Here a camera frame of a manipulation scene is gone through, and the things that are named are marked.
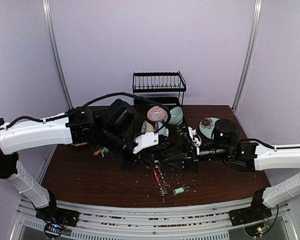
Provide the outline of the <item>green tag key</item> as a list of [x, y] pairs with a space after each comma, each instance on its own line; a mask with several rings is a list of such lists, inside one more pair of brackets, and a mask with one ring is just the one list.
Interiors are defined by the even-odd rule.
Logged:
[[181, 187], [178, 187], [178, 188], [175, 188], [172, 193], [174, 196], [177, 196], [177, 195], [181, 195], [181, 194], [184, 194], [186, 192], [188, 192], [188, 188], [185, 187], [185, 186], [181, 186]]

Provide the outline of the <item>large grey red keyring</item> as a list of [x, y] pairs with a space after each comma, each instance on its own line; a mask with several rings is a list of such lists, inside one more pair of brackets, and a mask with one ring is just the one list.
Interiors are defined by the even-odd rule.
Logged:
[[151, 168], [151, 170], [152, 170], [155, 180], [159, 186], [159, 193], [162, 198], [162, 203], [165, 204], [166, 197], [168, 194], [168, 188], [170, 187], [170, 185], [165, 181], [164, 174], [161, 171], [160, 166], [161, 166], [160, 162], [158, 160], [155, 160], [154, 165]]

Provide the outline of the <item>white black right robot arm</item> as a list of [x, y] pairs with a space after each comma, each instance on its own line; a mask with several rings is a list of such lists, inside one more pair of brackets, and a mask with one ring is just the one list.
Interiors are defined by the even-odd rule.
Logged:
[[[200, 143], [196, 132], [180, 129], [181, 145], [173, 146], [165, 153], [163, 164], [183, 171], [198, 170], [199, 163], [223, 161], [238, 172], [264, 171], [269, 169], [299, 169], [300, 144], [270, 145], [256, 138], [239, 139], [239, 126], [229, 119], [213, 121], [205, 118], [199, 125], [212, 140]], [[266, 208], [300, 195], [300, 171], [294, 176], [271, 187], [254, 193], [251, 206], [246, 210], [249, 220], [258, 220]]]

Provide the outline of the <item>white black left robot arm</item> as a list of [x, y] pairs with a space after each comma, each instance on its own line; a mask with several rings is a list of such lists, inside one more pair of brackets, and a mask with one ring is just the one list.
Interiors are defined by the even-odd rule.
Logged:
[[21, 163], [18, 151], [48, 145], [101, 145], [118, 154], [128, 167], [146, 149], [159, 144], [158, 132], [127, 138], [123, 134], [139, 116], [127, 102], [117, 99], [108, 108], [92, 111], [77, 107], [58, 115], [35, 119], [22, 116], [13, 122], [0, 118], [0, 179], [7, 180], [26, 196], [51, 222], [62, 218], [51, 191], [42, 187]]

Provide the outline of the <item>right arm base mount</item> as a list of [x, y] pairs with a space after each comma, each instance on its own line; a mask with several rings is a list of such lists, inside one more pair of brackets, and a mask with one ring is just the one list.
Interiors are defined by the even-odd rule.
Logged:
[[229, 212], [232, 226], [243, 225], [245, 233], [251, 238], [262, 238], [272, 227], [272, 211], [267, 207], [245, 207]]

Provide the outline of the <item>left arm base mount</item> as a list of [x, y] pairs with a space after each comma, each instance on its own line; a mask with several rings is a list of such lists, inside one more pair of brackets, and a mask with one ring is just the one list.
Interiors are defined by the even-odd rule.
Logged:
[[56, 239], [67, 233], [67, 227], [76, 227], [80, 213], [75, 210], [57, 208], [56, 211], [35, 208], [36, 217], [45, 222], [43, 233], [49, 239]]

